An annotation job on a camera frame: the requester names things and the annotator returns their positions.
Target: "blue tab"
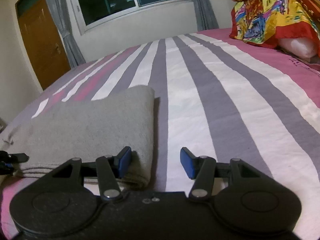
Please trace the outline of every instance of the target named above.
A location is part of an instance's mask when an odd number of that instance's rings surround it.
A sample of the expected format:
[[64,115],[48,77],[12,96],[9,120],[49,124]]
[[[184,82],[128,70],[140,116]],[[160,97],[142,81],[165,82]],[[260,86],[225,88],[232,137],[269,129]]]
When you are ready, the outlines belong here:
[[131,148],[129,147],[124,155],[119,160],[119,178],[123,178],[129,168],[131,162]]
[[183,148],[180,151],[180,162],[190,179],[196,178],[196,169],[194,167],[193,159],[195,157],[187,153]]

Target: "white pillow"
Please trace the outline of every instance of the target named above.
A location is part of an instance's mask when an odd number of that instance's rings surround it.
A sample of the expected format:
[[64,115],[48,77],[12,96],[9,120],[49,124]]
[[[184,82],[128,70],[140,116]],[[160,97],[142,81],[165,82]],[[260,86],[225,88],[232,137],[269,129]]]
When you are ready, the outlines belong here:
[[279,39],[278,45],[305,60],[317,55],[317,46],[310,38]]

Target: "folded gray blanket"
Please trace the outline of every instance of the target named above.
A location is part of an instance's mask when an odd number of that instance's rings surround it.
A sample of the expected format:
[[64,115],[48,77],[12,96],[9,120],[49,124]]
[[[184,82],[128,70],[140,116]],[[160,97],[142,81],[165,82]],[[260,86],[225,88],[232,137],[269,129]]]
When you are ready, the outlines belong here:
[[60,103],[1,134],[0,149],[26,153],[30,159],[17,167],[16,176],[39,178],[73,157],[94,162],[130,146],[132,163],[119,183],[143,188],[150,181],[153,157],[153,103],[154,91],[147,86],[103,100]]

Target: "black clamp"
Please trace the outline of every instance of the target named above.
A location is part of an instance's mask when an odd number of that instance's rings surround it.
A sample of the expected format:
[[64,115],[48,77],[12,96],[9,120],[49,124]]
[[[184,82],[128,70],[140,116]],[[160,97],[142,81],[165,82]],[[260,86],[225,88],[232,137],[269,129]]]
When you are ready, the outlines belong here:
[[8,175],[14,172],[12,164],[25,163],[29,160],[29,156],[25,153],[8,154],[0,151],[0,175]]
[[[20,231],[14,239],[299,239],[292,233],[301,214],[299,198],[241,159],[217,163],[182,148],[181,164],[195,179],[188,197],[121,192],[116,178],[130,161],[130,147],[95,163],[73,158],[20,191],[10,203]],[[100,196],[83,187],[84,177],[97,177]],[[212,196],[215,178],[228,179],[228,186]]]

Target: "wooden door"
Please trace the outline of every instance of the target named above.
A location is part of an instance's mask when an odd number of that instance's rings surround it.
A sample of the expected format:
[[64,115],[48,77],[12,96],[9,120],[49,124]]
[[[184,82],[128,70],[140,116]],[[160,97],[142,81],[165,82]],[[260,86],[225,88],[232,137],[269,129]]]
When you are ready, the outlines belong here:
[[33,70],[43,89],[70,70],[57,27],[45,0],[37,1],[18,19]]

